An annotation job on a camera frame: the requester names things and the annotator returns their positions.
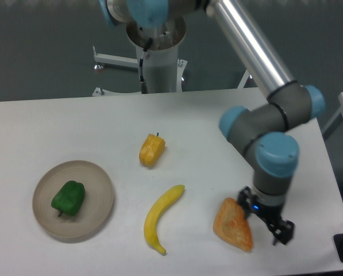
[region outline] banana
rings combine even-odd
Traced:
[[[184,185],[176,185],[170,188],[153,204],[144,221],[144,237],[149,246],[161,255],[166,254],[166,249],[159,242],[156,232],[157,222],[162,214],[182,196],[184,188]]]

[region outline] beige plate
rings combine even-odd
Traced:
[[[79,212],[70,217],[51,207],[52,198],[69,180],[83,183],[86,195]],[[38,223],[63,242],[88,239],[107,219],[114,199],[113,185],[106,172],[87,161],[70,161],[48,171],[33,194],[33,213]]]

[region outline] white table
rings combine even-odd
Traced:
[[[265,104],[258,89],[0,102],[0,275],[283,275],[342,270],[333,235],[343,205],[315,120],[290,134],[300,145],[285,219],[294,239],[272,246],[257,217],[255,247],[244,253],[219,239],[214,216],[226,197],[252,183],[253,171],[218,129],[233,105]],[[154,169],[139,164],[148,133],[167,149]],[[113,211],[103,230],[76,244],[48,236],[32,212],[40,178],[69,160],[88,160],[113,180]],[[183,197],[162,217],[167,256],[143,237],[149,208],[167,189]]]

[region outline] toast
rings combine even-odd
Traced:
[[[252,233],[244,211],[233,198],[226,198],[213,222],[213,231],[223,241],[246,252],[253,248]]]

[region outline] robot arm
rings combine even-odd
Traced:
[[[274,244],[289,242],[294,223],[284,221],[281,212],[298,164],[299,146],[283,132],[324,111],[321,92],[296,81],[240,0],[100,1],[107,3],[107,11],[116,20],[135,20],[150,30],[199,8],[216,19],[268,101],[252,111],[236,106],[219,123],[228,142],[255,170],[253,187],[239,193],[238,203],[246,217],[254,213],[266,223]]]

